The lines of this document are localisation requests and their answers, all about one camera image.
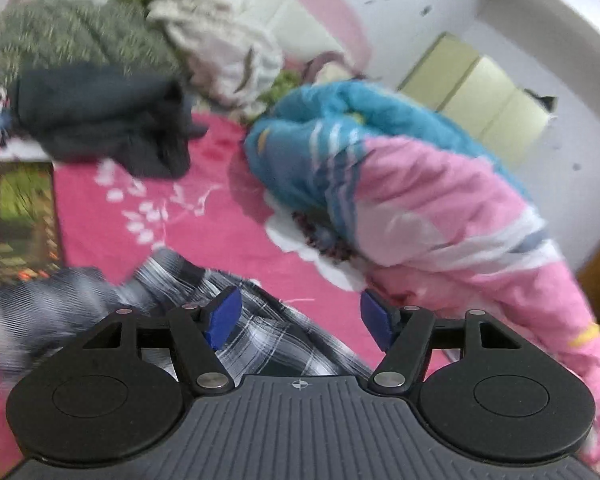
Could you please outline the dark grey garment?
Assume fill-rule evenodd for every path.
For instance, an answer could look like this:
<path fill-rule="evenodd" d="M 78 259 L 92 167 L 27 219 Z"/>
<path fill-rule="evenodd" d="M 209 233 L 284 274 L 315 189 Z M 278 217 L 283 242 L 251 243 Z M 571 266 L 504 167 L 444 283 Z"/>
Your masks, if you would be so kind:
<path fill-rule="evenodd" d="M 155 73 L 92 64 L 30 68 L 8 95 L 15 125 L 52 159 L 110 158 L 137 178 L 185 176 L 189 142 L 208 131 L 193 118 L 180 81 Z"/>

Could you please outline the pink blue patterned duvet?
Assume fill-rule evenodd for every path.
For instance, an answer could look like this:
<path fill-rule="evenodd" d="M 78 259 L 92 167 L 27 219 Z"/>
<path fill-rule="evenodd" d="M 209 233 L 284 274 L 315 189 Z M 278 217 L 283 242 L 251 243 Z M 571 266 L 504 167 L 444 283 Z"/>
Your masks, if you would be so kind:
<path fill-rule="evenodd" d="M 577 374 L 596 413 L 600 326 L 524 189 L 449 119 L 362 80 L 303 86 L 250 128 L 248 166 L 326 226 L 382 294 L 445 316 L 486 308 Z"/>

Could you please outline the pink floral bed blanket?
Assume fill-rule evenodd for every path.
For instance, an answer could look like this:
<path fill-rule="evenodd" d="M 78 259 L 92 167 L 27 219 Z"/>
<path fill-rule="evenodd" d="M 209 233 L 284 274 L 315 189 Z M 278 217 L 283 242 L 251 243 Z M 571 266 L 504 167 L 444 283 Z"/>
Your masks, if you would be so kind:
<path fill-rule="evenodd" d="M 363 275 L 306 244 L 250 174 L 242 127 L 218 115 L 202 121 L 208 133 L 190 144 L 192 166 L 177 181 L 133 178 L 109 159 L 54 167 L 60 270 L 95 268 L 121 285 L 157 250 L 171 249 L 198 268 L 257 284 L 373 368 L 381 354 L 358 313 Z M 5 417 L 8 391 L 0 387 L 0 478 L 21 458 Z"/>

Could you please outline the green patterned pillow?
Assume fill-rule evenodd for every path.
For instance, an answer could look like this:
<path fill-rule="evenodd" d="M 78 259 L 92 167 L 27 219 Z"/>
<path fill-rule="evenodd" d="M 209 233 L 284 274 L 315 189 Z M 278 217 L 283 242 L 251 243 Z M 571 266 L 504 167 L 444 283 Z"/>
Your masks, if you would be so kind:
<path fill-rule="evenodd" d="M 183 67 L 140 6 L 92 0 L 29 0 L 0 13 L 0 84 L 22 70 L 91 63 L 127 74 L 178 76 Z"/>

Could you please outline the cream white fleece blanket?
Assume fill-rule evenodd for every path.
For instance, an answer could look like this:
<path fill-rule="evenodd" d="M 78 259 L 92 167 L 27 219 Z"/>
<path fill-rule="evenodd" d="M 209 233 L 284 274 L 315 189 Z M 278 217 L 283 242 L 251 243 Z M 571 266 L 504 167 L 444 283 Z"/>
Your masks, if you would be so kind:
<path fill-rule="evenodd" d="M 249 110 L 271 90 L 285 57 L 273 33 L 246 17 L 247 0 L 151 0 L 159 25 L 190 73 L 192 85 L 226 107 Z"/>

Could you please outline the black smartphone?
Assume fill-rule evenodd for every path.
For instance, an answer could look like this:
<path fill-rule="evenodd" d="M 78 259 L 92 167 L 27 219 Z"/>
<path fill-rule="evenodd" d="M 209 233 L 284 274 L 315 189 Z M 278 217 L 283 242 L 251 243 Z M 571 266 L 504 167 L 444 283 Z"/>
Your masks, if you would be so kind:
<path fill-rule="evenodd" d="M 65 265 L 54 166 L 0 161 L 0 287 L 50 275 Z"/>

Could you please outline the black white plaid pants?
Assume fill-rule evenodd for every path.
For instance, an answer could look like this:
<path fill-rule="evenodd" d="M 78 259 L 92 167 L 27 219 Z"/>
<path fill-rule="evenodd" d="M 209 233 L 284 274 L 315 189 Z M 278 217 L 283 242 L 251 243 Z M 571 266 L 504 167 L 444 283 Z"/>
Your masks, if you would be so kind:
<path fill-rule="evenodd" d="M 230 286 L 242 294 L 242 313 L 216 355 L 234 380 L 249 374 L 370 376 L 370 367 L 342 341 L 257 284 L 198 268 L 162 248 L 121 285 L 108 283 L 95 268 L 69 268 L 0 287 L 0 387 L 10 390 L 117 308 L 158 318 L 184 304 L 204 307 Z"/>

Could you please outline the pale yellow wardrobe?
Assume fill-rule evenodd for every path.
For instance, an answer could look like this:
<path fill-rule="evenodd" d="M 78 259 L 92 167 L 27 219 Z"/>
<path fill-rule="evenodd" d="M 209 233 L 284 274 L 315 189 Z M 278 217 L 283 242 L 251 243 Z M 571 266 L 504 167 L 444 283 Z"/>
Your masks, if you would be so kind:
<path fill-rule="evenodd" d="M 492 58 L 448 32 L 399 91 L 455 122 L 509 169 L 527 158 L 554 119 L 558 101 L 517 86 Z"/>

